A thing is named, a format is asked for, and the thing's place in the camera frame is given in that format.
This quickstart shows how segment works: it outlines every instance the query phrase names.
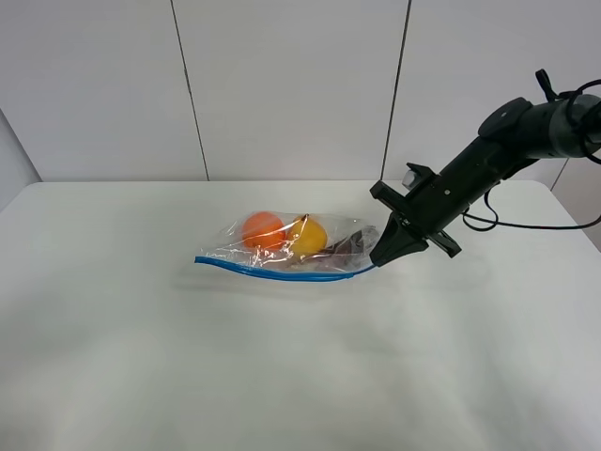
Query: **white wall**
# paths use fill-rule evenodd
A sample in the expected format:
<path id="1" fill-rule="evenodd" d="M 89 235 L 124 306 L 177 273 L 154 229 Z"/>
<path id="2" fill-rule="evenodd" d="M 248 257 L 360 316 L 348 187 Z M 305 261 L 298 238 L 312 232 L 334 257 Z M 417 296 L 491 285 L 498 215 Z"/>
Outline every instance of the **white wall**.
<path id="1" fill-rule="evenodd" d="M 599 78 L 599 17 L 596 0 L 415 0 L 385 177 L 401 178 L 406 162 L 440 171 L 498 107 L 545 101 L 541 68 L 557 91 Z M 562 164 L 518 176 L 550 187 Z"/>
<path id="2" fill-rule="evenodd" d="M 0 211 L 21 190 L 39 181 L 19 140 L 0 111 Z"/>
<path id="3" fill-rule="evenodd" d="M 169 0 L 3 0 L 0 61 L 45 181 L 205 178 Z"/>
<path id="4" fill-rule="evenodd" d="M 175 0 L 211 179 L 377 179 L 406 0 Z"/>

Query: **blue zipper seal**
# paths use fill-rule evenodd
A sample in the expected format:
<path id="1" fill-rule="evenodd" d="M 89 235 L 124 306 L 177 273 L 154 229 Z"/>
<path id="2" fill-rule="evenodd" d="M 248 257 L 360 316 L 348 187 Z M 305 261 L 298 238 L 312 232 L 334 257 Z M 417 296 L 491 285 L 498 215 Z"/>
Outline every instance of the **blue zipper seal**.
<path id="1" fill-rule="evenodd" d="M 280 272 L 265 270 L 263 268 L 252 268 L 231 261 L 219 260 L 213 257 L 196 257 L 194 263 L 216 266 L 224 270 L 237 272 L 238 274 L 250 275 L 260 279 L 281 280 L 284 282 L 335 282 L 337 280 L 350 279 L 355 275 L 363 274 L 375 268 L 374 265 L 355 272 Z"/>

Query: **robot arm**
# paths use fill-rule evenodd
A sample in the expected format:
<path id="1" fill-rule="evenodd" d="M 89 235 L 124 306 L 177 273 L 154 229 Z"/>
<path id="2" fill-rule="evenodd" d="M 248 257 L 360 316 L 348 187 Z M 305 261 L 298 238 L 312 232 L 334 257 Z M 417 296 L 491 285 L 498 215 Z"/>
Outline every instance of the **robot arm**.
<path id="1" fill-rule="evenodd" d="M 587 157 L 601 163 L 593 156 L 601 148 L 601 99 L 583 94 L 601 80 L 557 95 L 544 70 L 536 77 L 547 103 L 532 105 L 523 98 L 505 103 L 440 174 L 409 163 L 405 196 L 383 181 L 374 185 L 372 196 L 393 211 L 370 255 L 376 266 L 424 251 L 428 240 L 454 257 L 461 248 L 444 227 L 501 180 L 540 159 Z"/>

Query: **white table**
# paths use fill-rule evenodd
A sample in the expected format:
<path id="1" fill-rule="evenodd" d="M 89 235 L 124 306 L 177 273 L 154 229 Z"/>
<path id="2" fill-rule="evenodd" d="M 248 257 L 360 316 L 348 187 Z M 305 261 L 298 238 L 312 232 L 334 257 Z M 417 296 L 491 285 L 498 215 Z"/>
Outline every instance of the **white table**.
<path id="1" fill-rule="evenodd" d="M 192 264 L 251 210 L 383 226 L 370 186 L 27 188 L 0 214 L 0 449 L 599 449 L 601 254 L 579 231 L 455 221 L 455 259 L 331 284 Z M 572 224 L 535 182 L 491 200 Z"/>

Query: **ziplock bag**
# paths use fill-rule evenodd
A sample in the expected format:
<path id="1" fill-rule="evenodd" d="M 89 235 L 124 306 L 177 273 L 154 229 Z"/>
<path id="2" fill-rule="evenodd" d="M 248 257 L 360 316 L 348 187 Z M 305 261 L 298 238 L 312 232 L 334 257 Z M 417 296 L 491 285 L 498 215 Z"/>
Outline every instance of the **ziplock bag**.
<path id="1" fill-rule="evenodd" d="M 373 269 L 369 254 L 379 237 L 359 219 L 259 211 L 218 233 L 195 263 L 274 280 L 330 282 Z"/>

